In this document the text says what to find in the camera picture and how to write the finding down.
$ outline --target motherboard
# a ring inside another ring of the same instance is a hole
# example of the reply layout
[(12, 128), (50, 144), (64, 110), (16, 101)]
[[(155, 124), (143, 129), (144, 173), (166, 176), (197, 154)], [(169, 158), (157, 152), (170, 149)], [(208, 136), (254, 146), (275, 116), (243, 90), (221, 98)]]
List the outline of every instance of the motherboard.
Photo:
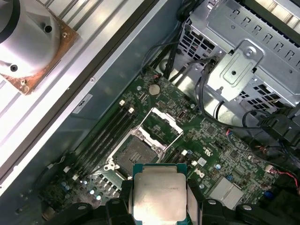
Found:
[(96, 208), (120, 195), (133, 165), (187, 164), (206, 197), (230, 209), (257, 203), (277, 179), (235, 135), (207, 121), (194, 100), (149, 68), (124, 91), (70, 155), (41, 197), (59, 212), (76, 202)]

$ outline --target label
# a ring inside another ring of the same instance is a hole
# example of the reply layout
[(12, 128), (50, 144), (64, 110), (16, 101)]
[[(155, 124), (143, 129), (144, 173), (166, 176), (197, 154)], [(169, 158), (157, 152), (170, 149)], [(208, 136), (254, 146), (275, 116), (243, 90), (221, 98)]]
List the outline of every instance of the label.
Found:
[(73, 110), (72, 113), (78, 114), (84, 107), (85, 105), (90, 101), (90, 99), (93, 96), (91, 94), (87, 94), (84, 99), (78, 104), (78, 106)]
[(197, 161), (197, 163), (200, 165), (200, 166), (204, 166), (206, 163), (207, 163), (207, 161), (204, 159), (204, 158), (200, 158), (198, 161)]

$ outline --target metal bracket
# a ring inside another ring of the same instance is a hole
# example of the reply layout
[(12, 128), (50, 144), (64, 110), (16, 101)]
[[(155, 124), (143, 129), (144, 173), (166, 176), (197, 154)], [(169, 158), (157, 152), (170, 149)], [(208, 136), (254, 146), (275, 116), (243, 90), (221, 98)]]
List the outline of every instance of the metal bracket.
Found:
[(207, 84), (227, 101), (231, 101), (253, 78), (253, 68), (262, 57), (263, 52), (245, 40), (233, 55), (227, 54), (216, 65)]

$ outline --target screw hole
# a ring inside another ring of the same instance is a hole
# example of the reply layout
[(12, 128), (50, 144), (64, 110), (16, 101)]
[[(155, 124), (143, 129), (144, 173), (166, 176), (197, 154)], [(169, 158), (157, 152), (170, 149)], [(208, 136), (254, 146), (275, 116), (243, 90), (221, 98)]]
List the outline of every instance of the screw hole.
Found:
[(10, 70), (11, 70), (12, 72), (15, 72), (15, 71), (18, 70), (18, 66), (17, 66), (17, 65), (11, 65), (11, 66), (10, 66)]
[(51, 33), (51, 31), (52, 31), (52, 26), (45, 26), (46, 33)]

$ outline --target red wire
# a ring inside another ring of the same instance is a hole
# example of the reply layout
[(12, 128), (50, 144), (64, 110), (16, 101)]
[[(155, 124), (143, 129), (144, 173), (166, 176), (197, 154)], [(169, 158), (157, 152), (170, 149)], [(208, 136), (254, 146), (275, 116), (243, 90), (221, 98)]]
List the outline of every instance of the red wire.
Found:
[(277, 170), (276, 173), (279, 173), (279, 174), (286, 174), (286, 175), (288, 175), (289, 177), (293, 178), (294, 181), (295, 181), (295, 183), (296, 183), (297, 189), (299, 188), (297, 179), (296, 179), (293, 175), (291, 175), (289, 172), (281, 172), (281, 171), (278, 171), (278, 170)]

